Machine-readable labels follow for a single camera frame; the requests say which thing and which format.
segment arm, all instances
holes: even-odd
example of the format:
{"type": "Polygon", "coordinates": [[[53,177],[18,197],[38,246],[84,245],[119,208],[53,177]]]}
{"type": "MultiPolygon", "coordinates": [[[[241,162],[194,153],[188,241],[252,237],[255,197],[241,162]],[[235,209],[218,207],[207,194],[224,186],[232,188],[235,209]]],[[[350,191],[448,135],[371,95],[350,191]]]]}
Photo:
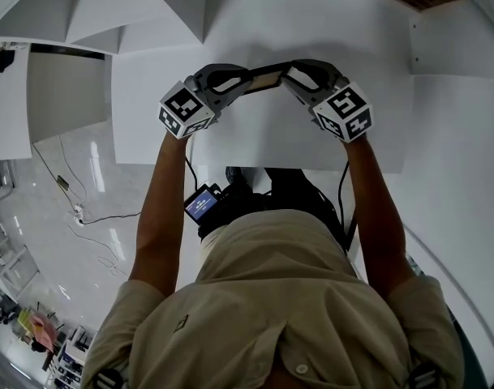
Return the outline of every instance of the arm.
{"type": "Polygon", "coordinates": [[[165,134],[136,235],[130,280],[142,280],[164,297],[174,293],[183,232],[183,185],[188,138],[165,134]]]}
{"type": "Polygon", "coordinates": [[[367,278],[382,297],[387,297],[415,276],[405,256],[402,221],[367,139],[357,139],[345,148],[367,278]]]}

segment shirt button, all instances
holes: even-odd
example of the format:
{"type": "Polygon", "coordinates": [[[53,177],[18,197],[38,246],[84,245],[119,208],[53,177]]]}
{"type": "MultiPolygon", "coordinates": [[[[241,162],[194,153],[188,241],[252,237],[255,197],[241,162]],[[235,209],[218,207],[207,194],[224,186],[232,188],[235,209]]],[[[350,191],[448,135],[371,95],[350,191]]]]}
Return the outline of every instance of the shirt button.
{"type": "Polygon", "coordinates": [[[297,374],[305,374],[306,372],[308,372],[308,366],[306,366],[306,365],[298,365],[295,368],[295,372],[297,374]]]}

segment man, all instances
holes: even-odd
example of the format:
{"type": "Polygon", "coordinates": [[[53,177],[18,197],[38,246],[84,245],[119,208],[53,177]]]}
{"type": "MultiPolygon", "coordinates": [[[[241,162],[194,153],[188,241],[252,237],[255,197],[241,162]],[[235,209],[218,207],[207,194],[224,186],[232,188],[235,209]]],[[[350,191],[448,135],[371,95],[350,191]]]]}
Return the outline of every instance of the man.
{"type": "Polygon", "coordinates": [[[402,223],[365,137],[345,147],[369,284],[309,189],[310,200],[295,204],[294,191],[285,209],[276,192],[285,183],[269,170],[279,197],[268,208],[277,210],[218,208],[215,225],[200,227],[209,254],[196,282],[175,292],[186,144],[168,132],[161,145],[135,265],[82,387],[461,387],[461,347],[440,286],[406,261],[402,223]]]}

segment white tiled floor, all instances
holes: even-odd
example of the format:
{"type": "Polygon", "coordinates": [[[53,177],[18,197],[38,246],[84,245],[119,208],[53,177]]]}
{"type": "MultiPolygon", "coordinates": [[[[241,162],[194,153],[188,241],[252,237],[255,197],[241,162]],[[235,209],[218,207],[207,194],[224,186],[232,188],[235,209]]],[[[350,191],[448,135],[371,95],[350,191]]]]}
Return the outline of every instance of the white tiled floor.
{"type": "MultiPolygon", "coordinates": [[[[152,166],[115,164],[111,122],[74,130],[62,135],[61,139],[68,163],[87,191],[83,203],[85,220],[128,215],[141,209],[152,166]]],[[[37,148],[52,173],[60,174],[83,198],[83,188],[73,178],[62,157],[58,137],[40,141],[37,148]]],[[[196,171],[200,182],[208,179],[209,185],[217,182],[222,188],[227,184],[223,168],[199,166],[196,171]]],[[[309,171],[306,174],[337,206],[340,174],[309,171]]],[[[45,301],[50,309],[65,319],[97,329],[111,307],[118,286],[127,279],[120,272],[112,275],[97,257],[117,263],[119,270],[129,274],[135,257],[138,217],[78,226],[70,204],[35,150],[31,160],[15,162],[15,178],[15,193],[0,204],[0,221],[12,238],[21,245],[27,245],[41,271],[41,278],[28,294],[45,301]],[[69,226],[78,235],[110,246],[118,261],[103,245],[77,238],[69,226]]],[[[265,172],[257,170],[254,189],[259,192],[270,189],[265,172]]],[[[194,181],[187,170],[186,195],[193,190],[194,181]]],[[[349,176],[343,190],[347,219],[354,208],[349,176]]],[[[73,194],[70,197],[74,204],[79,202],[73,194]]],[[[191,283],[198,273],[199,244],[196,226],[186,217],[179,287],[191,283]]]]}

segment beige shirt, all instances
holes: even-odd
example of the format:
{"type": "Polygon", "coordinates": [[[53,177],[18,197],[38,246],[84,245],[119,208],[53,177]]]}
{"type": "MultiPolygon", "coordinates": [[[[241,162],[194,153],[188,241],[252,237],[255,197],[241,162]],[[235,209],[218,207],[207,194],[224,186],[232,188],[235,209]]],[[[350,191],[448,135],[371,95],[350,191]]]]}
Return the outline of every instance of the beige shirt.
{"type": "Polygon", "coordinates": [[[405,387],[426,361],[440,387],[461,387],[461,346],[434,278],[384,301],[327,228],[298,211],[244,216],[209,241],[196,282],[172,296],[136,280],[120,288],[82,387],[116,369],[131,388],[255,388],[276,351],[313,388],[405,387]]]}

